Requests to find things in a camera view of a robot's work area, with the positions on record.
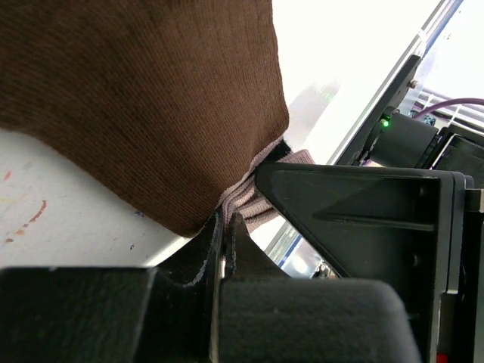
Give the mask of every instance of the black cylinder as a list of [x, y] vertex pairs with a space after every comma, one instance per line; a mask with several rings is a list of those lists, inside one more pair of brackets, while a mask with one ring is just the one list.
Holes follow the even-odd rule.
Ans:
[[381, 166], [414, 168], [439, 130], [400, 113], [382, 120], [371, 160]]

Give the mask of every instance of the pinkish beige fabric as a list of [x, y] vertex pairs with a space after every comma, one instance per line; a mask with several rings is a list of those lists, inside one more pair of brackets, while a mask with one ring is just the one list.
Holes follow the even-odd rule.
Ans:
[[[314, 160], [307, 150], [301, 150], [283, 157], [278, 163], [313, 164]], [[278, 216], [278, 212], [257, 191], [253, 175], [226, 196], [222, 202], [222, 211], [226, 225], [234, 213], [240, 213], [249, 232]]]

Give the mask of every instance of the red mark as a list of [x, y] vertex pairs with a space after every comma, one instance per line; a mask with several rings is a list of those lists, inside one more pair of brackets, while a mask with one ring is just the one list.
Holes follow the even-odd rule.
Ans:
[[45, 200], [43, 200], [43, 201], [42, 201], [42, 206], [40, 207], [39, 211], [37, 212], [37, 214], [35, 214], [35, 215], [34, 215], [34, 216], [33, 216], [33, 217], [32, 217], [32, 218], [29, 220], [29, 223], [34, 223], [34, 222], [37, 220], [37, 218], [38, 218], [38, 217], [40, 217], [40, 216], [43, 214], [43, 212], [44, 212], [44, 210], [45, 210], [46, 206], [47, 206], [47, 202], [46, 202]]

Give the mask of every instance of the table surface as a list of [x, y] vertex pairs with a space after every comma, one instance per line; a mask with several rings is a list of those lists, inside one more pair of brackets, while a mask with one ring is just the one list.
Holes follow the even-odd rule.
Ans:
[[[330, 162], [438, 5], [274, 0], [293, 149]], [[262, 248], [268, 233], [254, 234]], [[1, 266], [150, 266], [187, 242], [52, 149], [0, 130]]]

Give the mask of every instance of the white tabletop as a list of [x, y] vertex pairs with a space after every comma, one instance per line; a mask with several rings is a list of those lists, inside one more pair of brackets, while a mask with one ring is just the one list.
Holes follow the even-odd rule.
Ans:
[[[287, 140], [328, 163], [439, 0], [273, 4]], [[40, 142], [0, 130], [1, 266], [156, 265], [186, 242]]]

